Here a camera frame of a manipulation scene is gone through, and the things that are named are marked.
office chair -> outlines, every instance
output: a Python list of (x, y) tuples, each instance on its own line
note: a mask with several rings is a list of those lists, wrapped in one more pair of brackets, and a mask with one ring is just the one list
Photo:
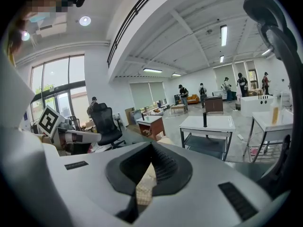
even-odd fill
[(74, 125), (76, 131), (83, 131), (80, 126), (80, 120), (77, 119), (76, 116), (72, 115), (68, 118), (73, 122), (73, 125)]
[(112, 149), (118, 147), (120, 144), (126, 144), (125, 140), (114, 143), (122, 137), (122, 132), (117, 129), (114, 123), (112, 108), (107, 107), (105, 103), (99, 104), (99, 110), (90, 114), (95, 123), (97, 132), (101, 134), (102, 138), (98, 145), (104, 146), (111, 144)]

man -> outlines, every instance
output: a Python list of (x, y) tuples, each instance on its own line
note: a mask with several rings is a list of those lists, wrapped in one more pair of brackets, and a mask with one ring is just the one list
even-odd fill
[(187, 106), (187, 96), (188, 96), (188, 90), (184, 88), (181, 84), (179, 85), (180, 89), (180, 100), (181, 103), (185, 105), (185, 112), (188, 111), (188, 106)]
[(232, 102), (232, 91), (231, 91), (231, 84), (228, 83), (229, 78), (226, 77), (224, 80), (224, 87), (227, 93), (227, 102), (231, 103)]
[(239, 73), (238, 77), (239, 79), (237, 81), (237, 84), (240, 86), (242, 97), (248, 96), (248, 81), (245, 77), (242, 76), (242, 73)]
[(262, 79), (262, 89), (263, 89), (263, 91), (265, 90), (265, 95), (269, 95), (269, 92), (268, 92), (269, 85), (268, 85), (268, 83), (270, 81), (268, 80), (267, 76), (268, 76), (268, 73), (265, 72), (264, 77)]
[(92, 99), (91, 99), (91, 104), (90, 104), (90, 106), (87, 108), (87, 111), (86, 111), (86, 113), (89, 115), (89, 117), (90, 117), (90, 114), (92, 113), (92, 112), (97, 112), (97, 111), (99, 111), (99, 104), (97, 103), (97, 98), (94, 96), (94, 97), (92, 97)]
[(203, 86), (203, 83), (200, 83), (199, 94), (200, 94), (200, 100), (201, 100), (201, 103), (202, 103), (202, 108), (205, 108), (204, 98), (206, 98), (207, 95), (206, 95), (206, 88)]

tree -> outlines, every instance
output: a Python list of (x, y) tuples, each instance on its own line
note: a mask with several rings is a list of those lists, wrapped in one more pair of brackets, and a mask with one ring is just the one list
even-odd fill
[[(45, 85), (45, 86), (43, 87), (43, 91), (49, 90), (49, 89), (51, 89), (51, 88), (53, 88), (53, 84), (51, 84), (51, 85), (48, 85), (48, 84), (47, 84), (47, 85)], [(36, 89), (36, 94), (39, 94), (39, 93), (41, 93), (41, 86), (40, 86), (39, 88)], [(53, 102), (53, 97), (47, 99), (45, 102), (46, 102), (46, 103)], [(41, 105), (41, 104), (42, 104), (42, 101), (38, 101), (38, 102), (37, 102), (37, 106), (39, 106), (39, 105)]]

small cabinet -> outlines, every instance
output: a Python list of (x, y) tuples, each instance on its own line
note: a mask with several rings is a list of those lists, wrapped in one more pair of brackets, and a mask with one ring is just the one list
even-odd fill
[(208, 112), (222, 112), (223, 100), (222, 96), (210, 96), (204, 99), (205, 111)]

black mesh chair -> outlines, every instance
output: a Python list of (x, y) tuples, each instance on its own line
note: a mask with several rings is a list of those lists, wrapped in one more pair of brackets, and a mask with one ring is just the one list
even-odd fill
[(114, 143), (122, 137), (122, 132), (117, 129), (114, 123), (112, 108), (107, 107), (105, 103), (101, 103), (99, 104), (99, 110), (92, 112), (90, 116), (95, 123), (97, 132), (102, 136), (98, 145), (104, 146), (111, 144), (112, 149), (114, 149), (122, 143), (126, 144), (125, 140)]

